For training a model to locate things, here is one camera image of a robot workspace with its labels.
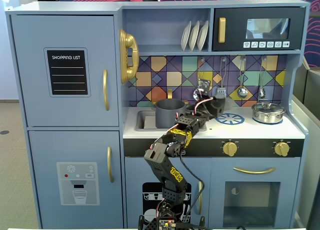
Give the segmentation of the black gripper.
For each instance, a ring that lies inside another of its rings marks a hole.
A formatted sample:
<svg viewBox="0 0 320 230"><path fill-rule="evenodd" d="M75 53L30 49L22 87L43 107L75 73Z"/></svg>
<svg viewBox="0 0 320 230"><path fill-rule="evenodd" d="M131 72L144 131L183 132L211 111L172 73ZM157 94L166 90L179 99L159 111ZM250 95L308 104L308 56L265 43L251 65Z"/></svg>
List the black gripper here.
<svg viewBox="0 0 320 230"><path fill-rule="evenodd" d="M228 110L228 97L213 97L209 104L209 112L211 115L221 115Z"/></svg>

